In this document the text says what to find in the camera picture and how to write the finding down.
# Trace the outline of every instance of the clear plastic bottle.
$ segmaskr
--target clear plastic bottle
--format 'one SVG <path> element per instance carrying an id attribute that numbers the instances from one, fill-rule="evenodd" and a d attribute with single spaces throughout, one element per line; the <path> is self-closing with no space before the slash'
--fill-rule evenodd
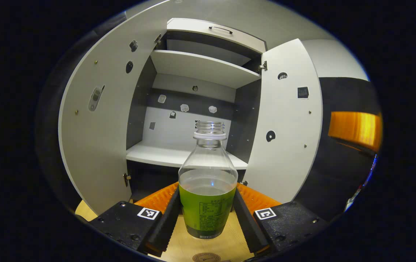
<path id="1" fill-rule="evenodd" d="M 198 121 L 195 149 L 178 171 L 180 200 L 187 231 L 212 239 L 226 225 L 238 173 L 222 146 L 223 122 Z"/>

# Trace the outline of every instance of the metal handle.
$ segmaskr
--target metal handle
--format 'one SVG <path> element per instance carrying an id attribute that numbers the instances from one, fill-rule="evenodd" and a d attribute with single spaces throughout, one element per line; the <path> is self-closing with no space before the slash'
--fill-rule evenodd
<path id="1" fill-rule="evenodd" d="M 225 28 L 219 28 L 219 29 L 222 29 L 222 30 L 226 30 L 226 31 L 228 31 L 230 34 L 233 34 L 233 32 L 231 31 L 231 30 L 227 30 L 227 29 L 225 29 Z"/>

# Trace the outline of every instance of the cabinet door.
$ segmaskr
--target cabinet door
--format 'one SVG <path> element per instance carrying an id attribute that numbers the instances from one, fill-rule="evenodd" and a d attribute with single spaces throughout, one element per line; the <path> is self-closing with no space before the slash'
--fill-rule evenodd
<path id="1" fill-rule="evenodd" d="M 138 13 L 101 38 L 78 63 L 63 95 L 58 126 L 63 163 L 78 194 L 98 215 L 131 197 L 123 179 L 128 111 L 155 39 L 166 32 L 166 17 L 158 14 L 167 4 Z M 102 92 L 92 111 L 95 88 Z"/>
<path id="2" fill-rule="evenodd" d="M 258 124 L 244 180 L 285 203 L 298 193 L 316 155 L 322 122 L 321 88 L 299 39 L 266 51 L 261 63 L 264 61 L 268 69 L 261 76 Z M 308 97 L 299 98 L 304 87 Z"/>

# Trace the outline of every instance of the white shelf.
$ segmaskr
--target white shelf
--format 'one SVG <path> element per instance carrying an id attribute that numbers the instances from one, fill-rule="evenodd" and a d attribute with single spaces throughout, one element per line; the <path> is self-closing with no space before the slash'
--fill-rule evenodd
<path id="1" fill-rule="evenodd" d="M 181 167 L 192 149 L 174 145 L 154 145 L 141 141 L 127 150 L 126 159 L 159 166 Z M 230 153 L 228 155 L 236 169 L 246 169 L 247 163 Z"/>
<path id="2" fill-rule="evenodd" d="M 159 74 L 196 78 L 235 89 L 261 78 L 241 66 L 194 53 L 154 50 L 151 59 Z"/>

